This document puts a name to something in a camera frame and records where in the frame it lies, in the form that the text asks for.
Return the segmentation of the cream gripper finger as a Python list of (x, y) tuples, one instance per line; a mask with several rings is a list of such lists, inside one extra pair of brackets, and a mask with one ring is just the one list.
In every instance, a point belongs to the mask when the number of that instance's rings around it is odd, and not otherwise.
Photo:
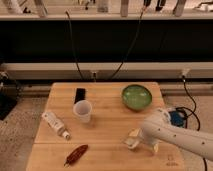
[(159, 144), (158, 144), (158, 143), (155, 144), (155, 145), (152, 147), (152, 151), (153, 151), (154, 154), (157, 154), (157, 153), (158, 153), (158, 151), (159, 151)]
[(130, 137), (138, 137), (141, 133), (141, 129), (134, 129), (129, 133)]

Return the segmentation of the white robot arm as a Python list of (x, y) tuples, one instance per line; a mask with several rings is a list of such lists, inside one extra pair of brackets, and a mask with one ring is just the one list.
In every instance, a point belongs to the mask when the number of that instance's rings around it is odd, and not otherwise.
[(140, 142), (155, 146), (159, 140), (213, 161), (213, 134), (173, 126), (170, 114), (162, 108), (142, 121), (139, 135), (128, 147), (134, 149)]

